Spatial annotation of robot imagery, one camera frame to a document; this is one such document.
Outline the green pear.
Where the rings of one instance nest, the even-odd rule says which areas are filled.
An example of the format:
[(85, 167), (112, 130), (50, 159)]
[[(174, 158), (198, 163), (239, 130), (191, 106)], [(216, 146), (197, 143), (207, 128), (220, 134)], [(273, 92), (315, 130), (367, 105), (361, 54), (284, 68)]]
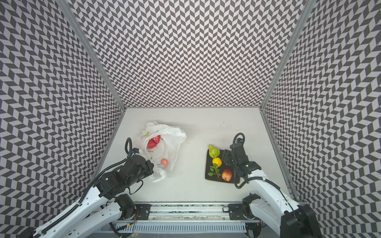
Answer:
[(208, 146), (208, 153), (212, 159), (218, 158), (220, 156), (220, 150), (211, 144)]

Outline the yellow lemon with leaves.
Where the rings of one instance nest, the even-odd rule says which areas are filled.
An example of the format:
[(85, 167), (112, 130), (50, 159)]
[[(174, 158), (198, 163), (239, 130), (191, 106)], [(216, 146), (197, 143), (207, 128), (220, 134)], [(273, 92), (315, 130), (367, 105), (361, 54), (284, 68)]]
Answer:
[(212, 159), (212, 166), (209, 167), (210, 171), (207, 173), (209, 177), (217, 176), (221, 177), (220, 167), (222, 166), (222, 160), (218, 157)]

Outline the red strawberry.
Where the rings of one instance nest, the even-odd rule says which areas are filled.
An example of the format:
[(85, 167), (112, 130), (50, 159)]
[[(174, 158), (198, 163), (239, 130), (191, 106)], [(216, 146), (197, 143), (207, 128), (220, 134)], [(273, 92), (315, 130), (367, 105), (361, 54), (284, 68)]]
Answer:
[(150, 139), (149, 141), (148, 141), (148, 144), (147, 144), (147, 149), (153, 149), (153, 148), (155, 148), (157, 145), (158, 145), (158, 143), (161, 141), (161, 136), (160, 135), (158, 135), (158, 136), (156, 136), (156, 137), (153, 137), (152, 139)]

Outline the white plastic bag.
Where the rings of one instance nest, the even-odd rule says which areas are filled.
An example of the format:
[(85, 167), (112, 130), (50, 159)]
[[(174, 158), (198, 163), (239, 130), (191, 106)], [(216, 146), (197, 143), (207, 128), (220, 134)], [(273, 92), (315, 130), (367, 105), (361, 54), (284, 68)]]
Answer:
[[(161, 136), (158, 145), (153, 149), (147, 149), (148, 141), (158, 135)], [(158, 124), (157, 122), (148, 123), (135, 138), (134, 147), (139, 150), (139, 154), (154, 164), (153, 174), (149, 176), (152, 182), (162, 181), (171, 173), (180, 146), (186, 138), (186, 133), (179, 127)], [(159, 165), (163, 158), (168, 160), (166, 166)]]

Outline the orange peach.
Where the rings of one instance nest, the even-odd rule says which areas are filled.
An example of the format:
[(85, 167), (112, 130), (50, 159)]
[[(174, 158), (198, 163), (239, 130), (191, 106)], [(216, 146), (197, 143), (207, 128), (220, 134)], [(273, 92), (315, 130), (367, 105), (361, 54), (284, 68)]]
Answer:
[(229, 182), (233, 177), (233, 174), (231, 172), (231, 170), (229, 169), (226, 169), (223, 171), (222, 175), (221, 175), (221, 178), (226, 181), (226, 182)]

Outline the red cherries pair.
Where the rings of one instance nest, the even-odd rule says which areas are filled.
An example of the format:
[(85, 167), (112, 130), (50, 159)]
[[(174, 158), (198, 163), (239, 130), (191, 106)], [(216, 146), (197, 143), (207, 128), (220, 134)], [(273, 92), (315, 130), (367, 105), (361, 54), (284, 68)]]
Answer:
[(162, 166), (166, 166), (167, 164), (168, 164), (168, 160), (165, 159), (165, 158), (163, 158), (163, 159), (160, 161), (160, 163), (159, 163), (159, 165), (162, 165)]

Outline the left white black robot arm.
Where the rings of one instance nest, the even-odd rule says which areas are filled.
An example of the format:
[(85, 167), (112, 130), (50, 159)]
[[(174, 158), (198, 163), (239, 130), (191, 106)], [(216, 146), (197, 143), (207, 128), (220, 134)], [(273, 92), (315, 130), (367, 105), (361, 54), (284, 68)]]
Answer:
[(38, 228), (26, 228), (20, 238), (85, 238), (120, 218), (135, 220), (138, 209), (125, 193), (153, 174), (154, 164), (135, 154), (102, 174), (75, 203)]

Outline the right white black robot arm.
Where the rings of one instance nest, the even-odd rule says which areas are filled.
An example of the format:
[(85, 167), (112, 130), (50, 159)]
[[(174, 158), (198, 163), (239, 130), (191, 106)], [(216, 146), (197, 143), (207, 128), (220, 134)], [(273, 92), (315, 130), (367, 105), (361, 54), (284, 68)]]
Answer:
[(287, 196), (258, 163), (248, 159), (242, 143), (236, 142), (224, 150), (221, 160), (232, 166), (232, 180), (237, 189), (248, 184), (255, 190), (242, 200), (246, 218), (262, 220), (281, 238), (322, 237), (314, 210)]

